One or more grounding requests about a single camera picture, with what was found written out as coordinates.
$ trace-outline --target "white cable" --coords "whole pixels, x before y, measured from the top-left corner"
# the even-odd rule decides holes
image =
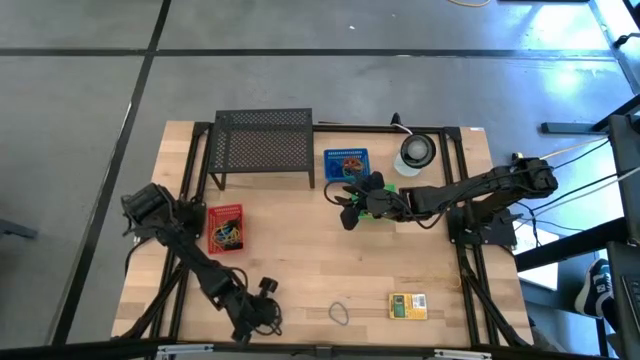
[[[561,202],[559,202],[559,203],[557,203],[557,204],[555,204],[555,205],[553,205],[553,206],[551,206],[551,207],[548,207],[548,208],[546,208],[546,209],[542,210],[541,212],[537,213],[537,214],[536,214],[536,218],[538,218],[538,216],[540,216],[540,215],[542,215],[542,214],[546,213],[547,211],[549,211],[549,210],[551,210],[551,209],[555,209],[555,208],[557,208],[557,207],[558,207],[558,206],[560,206],[560,205],[564,205],[564,204],[566,204],[566,203],[570,203],[570,202],[572,202],[572,201],[574,201],[574,200],[578,200],[578,199],[583,198],[583,197],[585,197],[585,196],[587,196],[587,195],[591,195],[591,194],[593,194],[593,193],[595,193],[595,192],[598,192],[598,191],[600,191],[600,190],[602,190],[602,189],[606,188],[606,187],[607,187],[607,186],[609,186],[609,185],[613,185],[613,184],[615,184],[615,183],[617,183],[617,182],[620,182],[620,181],[622,181],[622,180],[624,180],[624,179],[628,178],[629,176],[631,176],[631,175],[633,175],[633,174],[637,173],[638,171],[640,171],[640,166],[639,166],[639,167],[637,167],[637,168],[635,168],[635,169],[633,169],[633,170],[631,170],[631,171],[629,171],[628,173],[626,173],[626,174],[624,174],[624,175],[620,176],[620,177],[619,177],[619,178],[617,178],[616,180],[610,181],[610,182],[608,182],[608,183],[606,183],[606,184],[604,184],[604,185],[602,185],[602,186],[600,186],[600,187],[598,187],[598,188],[595,188],[595,189],[593,189],[593,190],[591,190],[591,191],[589,191],[589,192],[587,192],[587,193],[584,193],[584,194],[582,194],[582,195],[576,196],[576,197],[571,198],[571,199],[567,199],[567,200],[565,200],[565,201],[561,201]],[[529,222],[529,221],[531,221],[531,220],[533,220],[533,219],[529,219],[529,220],[527,220],[527,221],[523,222],[520,226],[518,226],[518,227],[516,228],[516,230],[520,229],[524,224],[528,223],[528,222]]]
[[[548,158],[550,158],[552,156],[556,156],[556,155],[562,154],[563,152],[567,152],[569,150],[573,150],[573,149],[576,149],[576,148],[591,144],[593,142],[598,142],[598,141],[604,140],[606,138],[607,138],[607,136],[601,137],[601,138],[596,139],[596,140],[590,140],[590,141],[583,142],[583,143],[580,143],[580,144],[577,144],[577,145],[569,146],[568,148],[564,148],[564,149],[561,149],[561,150],[558,150],[558,151],[554,151],[551,154],[547,154],[545,156],[541,156],[540,160],[548,159]]]
[[[413,133],[411,132],[411,130],[407,129],[406,127],[404,127],[404,126],[402,126],[402,125],[400,125],[400,124],[391,124],[391,125],[393,125],[393,126],[395,126],[395,127],[398,127],[398,128],[400,128],[400,129],[402,129],[402,130],[404,130],[404,131],[408,132],[408,133],[409,133],[409,135],[413,135]]]

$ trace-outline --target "sneaker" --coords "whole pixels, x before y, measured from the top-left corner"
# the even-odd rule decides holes
[[[584,286],[576,298],[576,310],[584,315],[602,318],[602,303],[613,297],[609,261],[594,261],[584,279]]]

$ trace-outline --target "table leg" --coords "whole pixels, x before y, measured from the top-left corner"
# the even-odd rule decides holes
[[[314,169],[309,170],[309,187],[312,189],[316,187],[316,174]]]
[[[227,183],[227,174],[222,174],[222,181],[218,180],[218,177],[216,177],[216,174],[214,173],[209,173],[209,175],[211,175],[213,182],[218,186],[218,190],[224,191],[224,187]]]

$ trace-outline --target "black metal stand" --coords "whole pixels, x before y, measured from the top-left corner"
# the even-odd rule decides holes
[[[3,235],[16,235],[26,239],[33,239],[38,232],[14,222],[0,219],[0,238]]]
[[[634,96],[624,105],[614,110],[611,115],[633,115],[640,110],[640,95]],[[540,125],[543,134],[558,135],[606,135],[609,133],[609,116],[595,124],[554,123],[546,122]]]
[[[307,172],[313,189],[312,126],[311,109],[216,112],[207,149],[213,182],[224,191],[230,173]]]

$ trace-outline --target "red box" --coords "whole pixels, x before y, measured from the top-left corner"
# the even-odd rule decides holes
[[[242,205],[209,208],[207,242],[211,255],[244,248]]]

